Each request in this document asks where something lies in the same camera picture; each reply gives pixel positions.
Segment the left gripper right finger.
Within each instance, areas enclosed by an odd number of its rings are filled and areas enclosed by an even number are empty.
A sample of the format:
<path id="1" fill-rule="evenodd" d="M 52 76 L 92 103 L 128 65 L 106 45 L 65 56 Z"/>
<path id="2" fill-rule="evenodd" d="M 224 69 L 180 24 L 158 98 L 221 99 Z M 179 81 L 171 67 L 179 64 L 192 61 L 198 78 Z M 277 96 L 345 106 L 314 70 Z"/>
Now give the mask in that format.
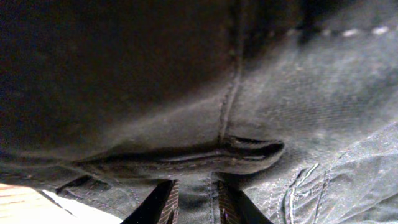
<path id="1" fill-rule="evenodd" d="M 218 182 L 221 224 L 273 224 L 242 191 Z"/>

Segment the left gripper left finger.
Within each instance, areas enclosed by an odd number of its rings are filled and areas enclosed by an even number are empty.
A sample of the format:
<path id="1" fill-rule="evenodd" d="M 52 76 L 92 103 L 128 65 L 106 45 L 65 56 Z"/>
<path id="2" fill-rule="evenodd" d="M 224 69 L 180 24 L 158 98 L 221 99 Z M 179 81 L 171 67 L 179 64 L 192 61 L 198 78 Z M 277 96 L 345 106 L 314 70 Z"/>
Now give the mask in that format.
<path id="1" fill-rule="evenodd" d="M 121 224 L 177 224 L 179 180 L 160 183 Z"/>

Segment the black shorts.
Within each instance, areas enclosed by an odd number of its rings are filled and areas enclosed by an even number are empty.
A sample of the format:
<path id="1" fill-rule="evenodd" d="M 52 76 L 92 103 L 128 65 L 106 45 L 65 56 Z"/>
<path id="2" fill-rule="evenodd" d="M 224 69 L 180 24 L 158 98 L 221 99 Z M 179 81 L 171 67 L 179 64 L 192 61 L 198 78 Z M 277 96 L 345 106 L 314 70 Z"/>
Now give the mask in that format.
<path id="1" fill-rule="evenodd" d="M 273 223 L 397 222 L 397 1 L 2 1 L 1 182 L 120 219 L 179 180 Z"/>

